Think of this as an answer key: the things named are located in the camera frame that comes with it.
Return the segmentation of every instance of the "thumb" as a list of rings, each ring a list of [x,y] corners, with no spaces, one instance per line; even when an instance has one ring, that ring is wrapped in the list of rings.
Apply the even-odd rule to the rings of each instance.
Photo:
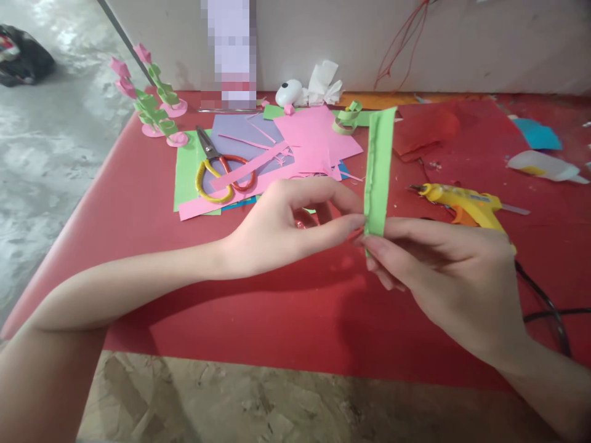
[[[298,249],[307,257],[343,243],[352,232],[364,224],[363,214],[348,214],[313,228],[295,229],[292,234]]]
[[[444,276],[433,271],[400,246],[382,237],[366,236],[361,241],[386,270],[414,293],[440,288]]]

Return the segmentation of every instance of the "finger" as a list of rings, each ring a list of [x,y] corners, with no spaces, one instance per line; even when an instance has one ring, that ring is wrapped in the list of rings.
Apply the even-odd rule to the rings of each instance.
[[[384,237],[393,241],[405,239],[430,246],[456,260],[479,254],[483,247],[490,247],[492,243],[499,241],[502,243],[504,239],[509,245],[508,237],[493,229],[472,228],[418,218],[386,219]]]
[[[348,214],[310,229],[293,229],[289,232],[294,248],[307,257],[322,250],[334,247],[347,240],[349,234],[363,226],[363,214]]]
[[[444,276],[432,271],[389,240],[367,236],[363,244],[390,274],[413,292],[432,291],[445,283]]]
[[[341,214],[363,214],[363,201],[357,194],[330,177],[278,180],[269,191],[282,193],[293,209],[330,201]]]
[[[366,259],[368,271],[373,272],[377,277],[380,279],[380,282],[386,290],[390,290],[393,287],[398,289],[399,291],[404,292],[406,290],[406,286],[404,286],[397,278],[395,278],[392,274],[390,274],[382,265],[380,265],[376,259],[372,256]]]

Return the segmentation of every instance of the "white wall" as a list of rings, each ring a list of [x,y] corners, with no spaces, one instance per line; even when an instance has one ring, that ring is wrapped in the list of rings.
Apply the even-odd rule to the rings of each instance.
[[[133,43],[152,51],[163,78],[200,89],[207,57],[200,0],[107,0]],[[392,38],[419,0],[257,0],[259,90],[305,85],[315,63],[340,65],[347,90],[372,90]],[[392,90],[411,45],[378,90]],[[438,0],[403,90],[591,93],[591,2]]]

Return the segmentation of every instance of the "scissor blade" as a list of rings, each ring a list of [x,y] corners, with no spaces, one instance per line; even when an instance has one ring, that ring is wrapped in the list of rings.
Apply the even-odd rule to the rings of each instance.
[[[215,146],[211,142],[211,139],[201,126],[197,126],[197,137],[199,137],[199,142],[201,143],[201,147],[203,148],[203,151],[205,151],[208,160],[220,156],[220,154],[215,150]]]

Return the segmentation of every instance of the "white toy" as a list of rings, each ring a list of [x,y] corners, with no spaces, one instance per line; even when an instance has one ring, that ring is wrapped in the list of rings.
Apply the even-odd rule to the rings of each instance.
[[[275,101],[278,106],[284,108],[287,105],[293,105],[301,94],[302,84],[298,80],[287,80],[275,94]]]

